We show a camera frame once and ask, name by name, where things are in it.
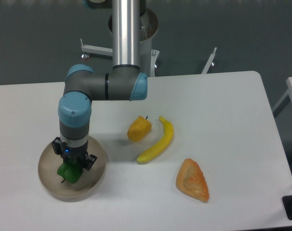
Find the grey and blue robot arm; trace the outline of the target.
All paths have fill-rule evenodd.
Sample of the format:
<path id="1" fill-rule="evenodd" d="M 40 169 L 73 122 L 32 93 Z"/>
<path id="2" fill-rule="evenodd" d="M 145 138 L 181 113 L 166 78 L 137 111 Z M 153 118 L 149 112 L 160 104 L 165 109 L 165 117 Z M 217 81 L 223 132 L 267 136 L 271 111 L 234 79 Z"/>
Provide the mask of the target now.
<path id="1" fill-rule="evenodd" d="M 140 62 L 140 17 L 143 0 L 112 1 L 113 70 L 94 74 L 83 64 L 72 66 L 58 105 L 60 136 L 52 142 L 63 162 L 90 170 L 97 157 L 88 154 L 92 101 L 137 101 L 147 97 L 147 75 Z"/>

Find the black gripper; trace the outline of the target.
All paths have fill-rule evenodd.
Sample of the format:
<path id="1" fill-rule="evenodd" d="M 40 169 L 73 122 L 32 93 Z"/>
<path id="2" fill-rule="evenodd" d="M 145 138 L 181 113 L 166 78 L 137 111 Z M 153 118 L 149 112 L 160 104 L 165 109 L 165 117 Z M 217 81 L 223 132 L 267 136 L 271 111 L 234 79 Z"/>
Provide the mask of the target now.
<path id="1" fill-rule="evenodd" d="M 88 155 L 88 141 L 80 147 L 69 147 L 66 142 L 62 142 L 60 137 L 56 137 L 52 141 L 54 153 L 59 155 L 63 160 L 76 158 L 79 164 L 85 170 L 89 171 L 97 160 L 97 156 Z"/>

